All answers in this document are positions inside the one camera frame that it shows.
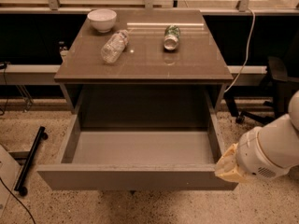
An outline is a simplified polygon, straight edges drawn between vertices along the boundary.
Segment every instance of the terrazzo floor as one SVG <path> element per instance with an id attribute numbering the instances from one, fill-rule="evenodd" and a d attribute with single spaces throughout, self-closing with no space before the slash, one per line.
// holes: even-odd
<path id="1" fill-rule="evenodd" d="M 38 224 L 55 223 L 299 223 L 299 169 L 271 182 L 239 184 L 233 191 L 57 191 L 36 172 L 38 164 L 54 163 L 71 114 L 64 100 L 37 101 L 29 112 L 9 101 L 0 117 L 0 144 L 9 151 L 29 150 L 40 126 L 49 139 L 39 147 L 21 197 Z M 218 113 L 225 145 L 258 123 L 236 124 L 222 106 Z M 24 208 L 9 197 L 0 223 L 33 223 Z"/>

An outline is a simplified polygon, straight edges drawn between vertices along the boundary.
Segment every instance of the drawer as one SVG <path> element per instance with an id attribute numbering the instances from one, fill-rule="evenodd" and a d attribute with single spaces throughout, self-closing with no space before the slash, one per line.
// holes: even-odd
<path id="1" fill-rule="evenodd" d="M 214 176 L 222 151 L 206 87 L 85 85 L 56 163 L 37 171 L 52 189 L 234 189 Z"/>

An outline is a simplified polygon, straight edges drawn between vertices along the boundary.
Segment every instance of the crushed plastic bottle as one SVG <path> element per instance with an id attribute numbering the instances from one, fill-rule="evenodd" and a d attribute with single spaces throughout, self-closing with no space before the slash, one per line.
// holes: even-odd
<path id="1" fill-rule="evenodd" d="M 102 47 L 101 55 L 106 63 L 114 63 L 129 43 L 127 30 L 117 31 Z"/>

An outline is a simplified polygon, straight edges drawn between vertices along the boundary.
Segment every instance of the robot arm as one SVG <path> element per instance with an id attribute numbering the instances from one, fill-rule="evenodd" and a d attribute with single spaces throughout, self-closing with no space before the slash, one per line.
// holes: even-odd
<path id="1" fill-rule="evenodd" d="M 231 182 L 271 180 L 299 165 L 299 91 L 289 114 L 244 133 L 216 164 L 215 175 Z"/>

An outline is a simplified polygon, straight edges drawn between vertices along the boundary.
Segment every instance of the cabinet top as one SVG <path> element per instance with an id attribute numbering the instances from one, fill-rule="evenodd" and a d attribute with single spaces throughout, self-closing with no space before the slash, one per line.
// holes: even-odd
<path id="1" fill-rule="evenodd" d="M 86 20 L 68 51 L 55 80 L 61 83 L 227 83 L 232 76 L 199 10 L 113 9 L 117 21 L 101 34 Z M 164 31 L 180 29 L 179 46 L 164 49 Z M 101 48 L 120 29 L 129 32 L 129 44 L 119 59 L 105 63 Z"/>

